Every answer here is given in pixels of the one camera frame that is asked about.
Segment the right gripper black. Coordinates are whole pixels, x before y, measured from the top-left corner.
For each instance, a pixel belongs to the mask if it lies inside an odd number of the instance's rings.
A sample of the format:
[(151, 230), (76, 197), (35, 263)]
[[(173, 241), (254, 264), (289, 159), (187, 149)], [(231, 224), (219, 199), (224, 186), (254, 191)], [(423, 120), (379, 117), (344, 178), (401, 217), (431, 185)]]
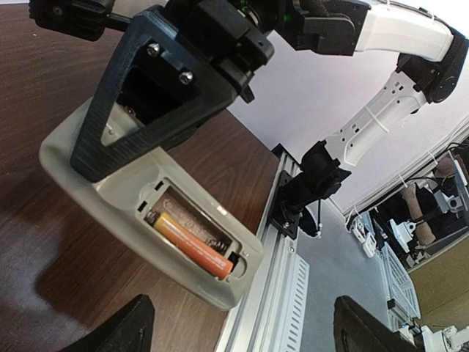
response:
[(219, 72), (246, 102), (255, 72), (273, 57), (266, 35), (231, 1), (168, 1), (163, 14), (187, 45)]

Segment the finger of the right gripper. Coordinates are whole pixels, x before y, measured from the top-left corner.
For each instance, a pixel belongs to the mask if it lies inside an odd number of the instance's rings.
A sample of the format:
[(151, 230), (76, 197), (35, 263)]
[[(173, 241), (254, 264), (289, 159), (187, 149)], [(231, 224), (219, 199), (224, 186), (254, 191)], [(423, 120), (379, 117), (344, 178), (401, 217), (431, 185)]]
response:
[[(176, 147), (237, 97), (235, 88), (208, 62), (176, 41), (177, 28), (155, 5), (130, 22), (89, 105), (71, 165), (97, 182), (162, 147)], [(101, 136), (115, 103), (125, 102), (143, 120), (109, 145)]]

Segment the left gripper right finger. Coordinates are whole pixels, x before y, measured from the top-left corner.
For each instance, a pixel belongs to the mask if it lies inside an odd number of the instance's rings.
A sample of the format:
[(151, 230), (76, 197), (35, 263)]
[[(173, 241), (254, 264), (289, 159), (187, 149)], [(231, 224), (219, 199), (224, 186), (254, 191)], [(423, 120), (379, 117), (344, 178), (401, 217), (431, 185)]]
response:
[(339, 296), (334, 302), (333, 336), (336, 351), (421, 351), (349, 296)]

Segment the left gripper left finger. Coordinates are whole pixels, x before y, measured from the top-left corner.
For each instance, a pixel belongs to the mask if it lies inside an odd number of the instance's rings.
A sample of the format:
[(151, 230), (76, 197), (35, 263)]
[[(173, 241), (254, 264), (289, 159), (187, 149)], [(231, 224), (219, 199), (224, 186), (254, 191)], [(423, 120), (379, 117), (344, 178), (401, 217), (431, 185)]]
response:
[(155, 308), (150, 297), (139, 294), (62, 351), (151, 351), (154, 322)]

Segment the orange AA battery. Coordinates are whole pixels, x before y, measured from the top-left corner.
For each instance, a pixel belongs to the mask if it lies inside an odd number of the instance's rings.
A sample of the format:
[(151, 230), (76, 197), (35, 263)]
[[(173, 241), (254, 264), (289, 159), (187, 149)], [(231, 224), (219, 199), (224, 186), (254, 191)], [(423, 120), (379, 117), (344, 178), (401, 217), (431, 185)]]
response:
[(233, 268), (231, 261), (185, 229), (167, 213), (158, 215), (153, 228), (212, 276), (225, 279), (231, 273)]

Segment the white remote control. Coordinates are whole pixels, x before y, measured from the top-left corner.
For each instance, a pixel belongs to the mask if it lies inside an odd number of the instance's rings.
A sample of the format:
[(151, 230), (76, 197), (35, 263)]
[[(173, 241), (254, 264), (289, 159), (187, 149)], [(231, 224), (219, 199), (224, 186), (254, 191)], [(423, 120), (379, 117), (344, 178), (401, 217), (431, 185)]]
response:
[[(198, 184), (167, 152), (156, 148), (98, 182), (72, 168), (71, 154), (88, 103), (59, 124), (40, 146), (43, 169), (81, 208), (137, 255), (192, 294), (221, 310), (235, 307), (263, 258), (255, 235)], [(153, 228), (167, 213), (233, 263), (218, 279)]]

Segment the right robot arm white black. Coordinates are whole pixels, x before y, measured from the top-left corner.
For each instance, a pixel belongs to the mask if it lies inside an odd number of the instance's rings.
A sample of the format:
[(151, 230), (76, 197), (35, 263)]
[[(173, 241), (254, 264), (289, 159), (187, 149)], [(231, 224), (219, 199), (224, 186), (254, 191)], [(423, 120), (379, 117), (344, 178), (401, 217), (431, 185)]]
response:
[(70, 159), (91, 182), (182, 143), (236, 98), (251, 102), (250, 81), (273, 56), (270, 32), (322, 55), (398, 53), (383, 88), (278, 187), (270, 217), (285, 235), (317, 235), (307, 206), (335, 194), (395, 122), (444, 101), (468, 52), (468, 39), (444, 21), (393, 1), (170, 1), (124, 25)]

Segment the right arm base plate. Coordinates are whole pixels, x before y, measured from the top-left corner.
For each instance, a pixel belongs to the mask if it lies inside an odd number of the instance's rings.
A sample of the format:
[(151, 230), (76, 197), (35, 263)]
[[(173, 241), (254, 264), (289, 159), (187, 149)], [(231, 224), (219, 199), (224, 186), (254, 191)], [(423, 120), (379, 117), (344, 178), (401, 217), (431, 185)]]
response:
[(268, 213), (268, 222), (284, 237), (298, 237), (301, 205), (300, 181), (285, 170), (280, 172), (274, 188), (273, 202)]

